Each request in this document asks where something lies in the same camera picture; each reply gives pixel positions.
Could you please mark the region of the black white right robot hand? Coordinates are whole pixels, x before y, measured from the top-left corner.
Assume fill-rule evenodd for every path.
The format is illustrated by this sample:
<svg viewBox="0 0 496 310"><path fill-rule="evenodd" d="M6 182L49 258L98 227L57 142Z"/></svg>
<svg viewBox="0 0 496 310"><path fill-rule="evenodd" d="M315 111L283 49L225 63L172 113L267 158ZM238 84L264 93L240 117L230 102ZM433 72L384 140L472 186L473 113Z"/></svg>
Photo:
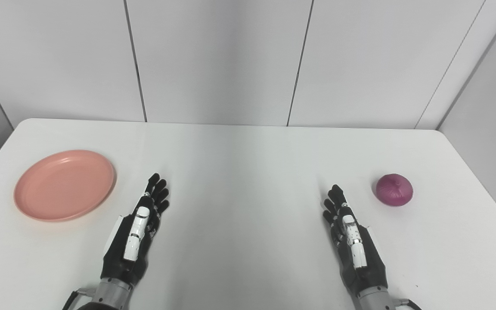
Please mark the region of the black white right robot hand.
<svg viewBox="0 0 496 310"><path fill-rule="evenodd" d="M368 229L359 223L337 184L332 185L323 205L323 218L339 255L341 276L347 289L355 296L371 287L386 290L386 268L378 250Z"/></svg>

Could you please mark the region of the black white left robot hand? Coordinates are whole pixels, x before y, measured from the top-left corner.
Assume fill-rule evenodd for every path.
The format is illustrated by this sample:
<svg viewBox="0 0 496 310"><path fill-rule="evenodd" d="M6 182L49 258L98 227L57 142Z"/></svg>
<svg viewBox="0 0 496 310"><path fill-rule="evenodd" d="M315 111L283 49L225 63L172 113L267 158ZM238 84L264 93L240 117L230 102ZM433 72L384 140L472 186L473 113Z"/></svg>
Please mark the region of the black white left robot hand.
<svg viewBox="0 0 496 310"><path fill-rule="evenodd" d="M148 251L169 207L167 181L153 174L131 214L123 217L103 257L101 279L116 279L134 287L148 268Z"/></svg>

